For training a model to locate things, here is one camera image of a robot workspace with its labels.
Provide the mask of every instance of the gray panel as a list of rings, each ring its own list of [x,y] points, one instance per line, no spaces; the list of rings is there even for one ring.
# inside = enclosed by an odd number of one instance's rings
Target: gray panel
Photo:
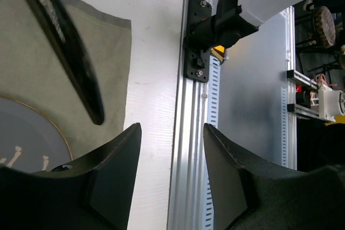
[[[286,87],[286,18],[278,14],[228,50],[222,66],[218,128],[281,164],[281,89]]]

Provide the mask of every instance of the patterned cushion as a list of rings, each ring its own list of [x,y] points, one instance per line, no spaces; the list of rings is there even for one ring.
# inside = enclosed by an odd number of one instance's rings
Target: patterned cushion
[[[324,48],[335,44],[335,25],[332,14],[325,6],[320,6],[314,11],[314,25],[318,40]]]

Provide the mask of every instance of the gray plate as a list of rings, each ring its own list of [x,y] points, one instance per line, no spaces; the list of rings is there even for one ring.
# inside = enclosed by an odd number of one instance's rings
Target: gray plate
[[[50,171],[71,159],[51,121],[26,104],[0,96],[0,163],[31,173]]]

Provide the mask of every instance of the brown rim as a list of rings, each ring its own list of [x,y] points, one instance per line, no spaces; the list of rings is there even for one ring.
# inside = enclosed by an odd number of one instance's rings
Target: brown rim
[[[10,100],[10,101],[14,101],[14,102],[17,102],[19,104],[22,104],[24,106],[27,106],[28,108],[34,110],[36,113],[38,113],[39,115],[41,115],[43,118],[45,118],[48,122],[50,122],[55,128],[56,130],[58,131],[58,133],[60,134],[60,136],[62,137],[62,139],[64,140],[66,146],[67,146],[67,149],[68,149],[68,153],[70,154],[70,157],[71,157],[71,160],[73,160],[73,156],[72,156],[72,153],[71,153],[71,149],[70,149],[70,146],[68,145],[67,143],[67,140],[65,139],[64,135],[61,133],[60,129],[54,124],[54,122],[52,122],[46,115],[44,115],[43,113],[41,113],[39,110],[31,107],[30,105],[24,103],[24,102],[21,102],[21,101],[18,101],[12,97],[9,97],[9,96],[6,96],[6,95],[2,95],[0,94],[0,98],[3,98],[3,99],[7,99],[7,100]]]

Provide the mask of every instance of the screw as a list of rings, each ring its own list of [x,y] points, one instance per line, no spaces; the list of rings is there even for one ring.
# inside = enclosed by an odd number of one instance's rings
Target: screw
[[[195,74],[197,76],[202,76],[204,74],[204,72],[202,72],[201,70],[197,70]]]

